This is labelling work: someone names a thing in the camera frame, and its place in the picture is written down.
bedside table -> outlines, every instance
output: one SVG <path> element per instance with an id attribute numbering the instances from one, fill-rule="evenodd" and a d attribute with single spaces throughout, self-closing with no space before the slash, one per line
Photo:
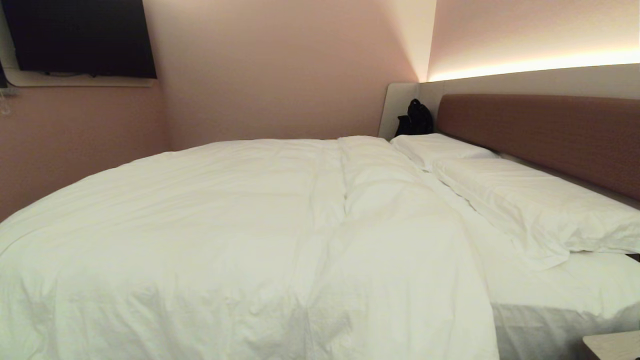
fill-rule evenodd
<path id="1" fill-rule="evenodd" d="M 585 336 L 582 340 L 595 355 L 592 359 L 636 360 L 640 357 L 640 331 Z"/>

bed frame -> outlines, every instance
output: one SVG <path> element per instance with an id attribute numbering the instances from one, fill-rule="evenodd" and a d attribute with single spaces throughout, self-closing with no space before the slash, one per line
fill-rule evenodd
<path id="1" fill-rule="evenodd" d="M 445 95 L 436 125 L 439 132 L 640 204 L 640 100 Z"/>

white pillow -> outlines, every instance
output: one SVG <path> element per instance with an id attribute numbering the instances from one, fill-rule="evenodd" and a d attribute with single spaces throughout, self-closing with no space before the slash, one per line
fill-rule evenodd
<path id="1" fill-rule="evenodd" d="M 427 171 L 431 171 L 431 164 L 438 159 L 498 157 L 487 149 L 442 134 L 400 135 L 391 140 L 391 145 Z"/>
<path id="2" fill-rule="evenodd" d="M 640 252 L 640 211 L 505 159 L 440 160 L 433 172 L 543 270 L 570 252 Z"/>

bag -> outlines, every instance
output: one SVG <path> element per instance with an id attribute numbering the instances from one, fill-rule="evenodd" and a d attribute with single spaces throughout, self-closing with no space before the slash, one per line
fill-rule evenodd
<path id="1" fill-rule="evenodd" d="M 418 99 L 409 104 L 407 115 L 399 116 L 400 121 L 396 136 L 399 135 L 424 135 L 433 133 L 433 117 L 426 106 Z"/>

tv screen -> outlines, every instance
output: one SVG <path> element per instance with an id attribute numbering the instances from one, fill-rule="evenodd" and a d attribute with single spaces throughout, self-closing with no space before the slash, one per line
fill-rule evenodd
<path id="1" fill-rule="evenodd" d="M 21 70 L 156 78 L 142 0 L 2 0 Z"/>

